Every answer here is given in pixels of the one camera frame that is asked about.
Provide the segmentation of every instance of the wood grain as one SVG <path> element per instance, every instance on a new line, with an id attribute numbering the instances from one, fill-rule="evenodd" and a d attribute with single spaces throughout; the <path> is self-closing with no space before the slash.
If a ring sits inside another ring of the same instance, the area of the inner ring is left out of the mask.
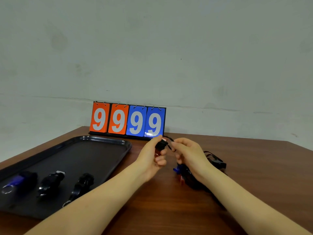
<path id="1" fill-rule="evenodd" d="M 87 135 L 80 127 L 0 163 L 0 169 L 69 138 Z M 186 137 L 227 163 L 227 174 L 279 212 L 313 232 L 313 151 L 285 141 L 169 133 Z M 130 153 L 119 173 L 137 158 L 145 141 L 129 140 Z M 181 186 L 174 157 L 144 184 L 114 217 L 103 234 L 246 234 L 232 216 L 204 191 Z M 24 234 L 39 220 L 0 213 L 0 234 Z"/>

